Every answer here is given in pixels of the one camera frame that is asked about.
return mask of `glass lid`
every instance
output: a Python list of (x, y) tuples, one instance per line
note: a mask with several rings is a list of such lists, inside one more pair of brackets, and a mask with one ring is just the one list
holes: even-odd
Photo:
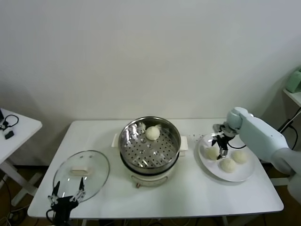
[(63, 162), (56, 171), (53, 187), (60, 181), (58, 197), (73, 196), (79, 190), (83, 178), (86, 195), (82, 202), (96, 195), (108, 179), (110, 164), (107, 157), (98, 151), (76, 153)]

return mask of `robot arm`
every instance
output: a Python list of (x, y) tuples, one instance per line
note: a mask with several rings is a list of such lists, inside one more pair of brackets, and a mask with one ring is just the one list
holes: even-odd
[(240, 139), (259, 159), (271, 162), (276, 169), (285, 174), (291, 174), (292, 169), (297, 170), (295, 162), (291, 162), (291, 159), (297, 157), (301, 162), (301, 153), (292, 151), (281, 133), (244, 108), (233, 108), (227, 115), (227, 121), (215, 124), (213, 129), (217, 134), (215, 142), (220, 147), (219, 158), (227, 155), (228, 142), (239, 134)]

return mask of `cable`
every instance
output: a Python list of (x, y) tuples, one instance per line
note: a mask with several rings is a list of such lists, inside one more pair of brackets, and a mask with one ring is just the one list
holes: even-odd
[(150, 221), (147, 223), (146, 226), (150, 226), (151, 222), (153, 221), (154, 219), (150, 219)]
[(40, 219), (37, 219), (36, 223), (34, 223), (33, 226), (37, 226), (38, 222), (39, 222)]
[(301, 108), (298, 109), (297, 113), (292, 117), (292, 119), (290, 119), (290, 120), (285, 124), (285, 126), (284, 126), (279, 132), (282, 133), (282, 132), (288, 127), (288, 125), (290, 125), (291, 122), (292, 122), (299, 114), (301, 114)]
[(104, 226), (107, 226), (107, 225), (110, 225), (110, 224), (113, 224), (114, 223), (114, 221), (112, 221), (112, 222), (110, 222), (110, 223), (108, 223), (108, 224), (106, 224), (106, 225), (104, 225)]
[(234, 148), (234, 149), (243, 149), (244, 147), (246, 147), (246, 145), (244, 145), (244, 146), (242, 146), (242, 147), (233, 147), (233, 146), (229, 143), (229, 141), (228, 141), (228, 145), (229, 145), (230, 147)]
[(195, 223), (195, 225), (194, 225), (194, 226), (198, 226), (198, 222), (199, 222), (199, 220), (201, 220), (201, 218), (198, 218), (198, 219), (197, 219), (197, 221), (196, 221), (196, 223)]
[(2, 221), (3, 219), (6, 219), (6, 224), (5, 224), (5, 226), (7, 226), (8, 224), (9, 224), (9, 226), (11, 226), (11, 224), (10, 224), (10, 222), (9, 222), (9, 219), (7, 218), (7, 217), (2, 217), (1, 219), (0, 219), (0, 221)]
[(2, 181), (4, 182), (6, 188), (7, 188), (7, 191), (8, 191), (8, 197), (9, 197), (9, 212), (11, 213), (11, 193), (10, 193), (10, 190), (9, 190), (9, 187), (8, 187), (8, 184), (6, 183), (6, 181), (2, 178)]
[(28, 204), (28, 205), (26, 205), (26, 206), (23, 206), (23, 207), (21, 207), (21, 208), (18, 208), (18, 209), (16, 209), (16, 210), (13, 210), (13, 211), (11, 211), (11, 213), (13, 213), (13, 212), (18, 212), (18, 211), (20, 211), (20, 210), (23, 210), (23, 209), (29, 207), (29, 206), (30, 206), (30, 204)]
[(299, 136), (298, 136), (298, 132), (297, 132), (297, 130), (295, 129), (294, 126), (290, 125), (289, 128), (293, 129), (293, 130), (295, 131), (295, 134), (296, 134), (295, 143), (294, 143), (294, 145), (293, 145), (293, 147), (292, 147), (292, 150), (293, 150), (293, 149), (296, 147), (296, 144), (297, 144), (297, 141), (298, 141)]
[(8, 117), (10, 117), (10, 116), (14, 116), (14, 117), (17, 118), (17, 122), (16, 122), (15, 124), (13, 124), (13, 125), (11, 125), (11, 126), (8, 126), (8, 127), (13, 127), (13, 126), (15, 126), (16, 124), (18, 124), (18, 122), (19, 122), (19, 117), (16, 116), (16, 115), (14, 115), (14, 114), (9, 114), (8, 116), (5, 117), (4, 121), (6, 121), (6, 119), (7, 119)]
[(263, 214), (263, 221), (264, 221), (264, 226), (267, 226), (267, 221), (265, 219), (265, 215)]
[(123, 226), (127, 226), (128, 225), (128, 223), (130, 222), (130, 220), (124, 220), (124, 222), (123, 222)]
[(49, 216), (48, 216), (48, 213), (49, 212), (51, 212), (51, 211), (53, 211), (52, 209), (49, 209), (49, 210), (47, 210), (46, 211), (46, 218), (47, 218), (47, 220), (51, 223), (51, 224), (53, 224), (53, 221), (49, 218)]
[(185, 224), (183, 224), (183, 225), (178, 225), (178, 224), (176, 224), (172, 219), (170, 219), (170, 221), (171, 221), (175, 226), (187, 226), (187, 225), (189, 224), (189, 222), (190, 222), (190, 218), (189, 218), (188, 221), (187, 221)]
[(152, 224), (150, 224), (149, 226), (153, 226), (153, 225), (160, 225), (160, 226), (164, 226), (163, 224), (161, 224), (160, 222), (154, 222)]

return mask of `black cable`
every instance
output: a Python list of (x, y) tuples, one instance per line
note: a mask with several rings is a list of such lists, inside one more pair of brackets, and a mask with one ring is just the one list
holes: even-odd
[(14, 115), (14, 114), (9, 114), (8, 116), (6, 116), (5, 119), (4, 119), (4, 121), (6, 121), (6, 119), (7, 119), (9, 116), (14, 116), (14, 117), (16, 117), (16, 118), (17, 118), (17, 122), (16, 122), (15, 124), (13, 124), (13, 125), (8, 126), (8, 127), (13, 127), (13, 126), (15, 126), (16, 124), (18, 124), (18, 122), (19, 122), (19, 117), (16, 116), (16, 115)]
[(48, 216), (48, 213), (49, 212), (51, 212), (51, 211), (53, 211), (52, 209), (49, 209), (49, 210), (47, 210), (46, 211), (46, 218), (47, 218), (47, 220), (51, 223), (51, 224), (53, 224), (53, 221), (49, 218), (49, 216)]
[(246, 145), (242, 146), (242, 147), (233, 147), (229, 142), (228, 145), (234, 149), (243, 149), (244, 147), (246, 147)]
[(298, 112), (301, 110), (301, 107), (299, 107), (299, 109), (297, 110), (297, 112), (293, 115), (293, 117), (295, 117), (297, 114), (298, 114)]
[(34, 223), (33, 226), (37, 226), (38, 222), (39, 222), (40, 219), (37, 219), (36, 223)]
[(216, 223), (216, 225), (217, 226), (219, 226), (220, 225), (220, 223), (217, 221), (217, 219), (216, 218), (212, 218), (213, 219), (213, 221)]
[(299, 136), (298, 136), (298, 132), (297, 132), (297, 130), (295, 129), (294, 126), (290, 125), (289, 128), (293, 129), (293, 130), (295, 131), (295, 134), (296, 134), (295, 143), (294, 143), (294, 145), (293, 145), (293, 147), (292, 147), (292, 150), (293, 150), (293, 149), (296, 147), (296, 144), (297, 144), (297, 141), (298, 141)]
[(151, 223), (150, 225), (148, 226), (153, 226), (153, 225), (160, 225), (160, 226), (164, 226), (163, 224), (161, 224), (160, 222), (155, 222), (155, 223)]
[(12, 211), (12, 213), (13, 213), (13, 215), (9, 219), (9, 222), (12, 226), (17, 226), (17, 225), (21, 224), (27, 216), (26, 208), (23, 208), (23, 209), (17, 210), (17, 211)]
[(9, 212), (11, 213), (11, 193), (8, 187), (8, 184), (6, 183), (6, 181), (2, 178), (2, 181), (4, 182), (7, 190), (8, 190), (8, 197), (9, 197)]
[(263, 214), (263, 222), (264, 222), (264, 226), (267, 226), (267, 221), (265, 220), (265, 215)]
[[(299, 111), (301, 110), (301, 107), (296, 111), (296, 113), (293, 115), (292, 119), (299, 113)], [(281, 133), (283, 133), (292, 123), (293, 121), (291, 121), (289, 124), (287, 124), (291, 119), (287, 119), (278, 129), (277, 131)]]
[(195, 223), (194, 226), (197, 226), (197, 225), (198, 225), (199, 220), (201, 220), (201, 218), (198, 218), (198, 219), (197, 219), (197, 221), (196, 221), (196, 223)]

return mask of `stainless steel pot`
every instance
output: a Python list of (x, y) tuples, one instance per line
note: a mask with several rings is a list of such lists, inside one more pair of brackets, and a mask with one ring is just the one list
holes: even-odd
[[(149, 140), (145, 131), (157, 126), (160, 136)], [(178, 129), (168, 120), (147, 116), (130, 122), (119, 136), (120, 157), (130, 170), (154, 176), (169, 170), (179, 157), (181, 136)]]

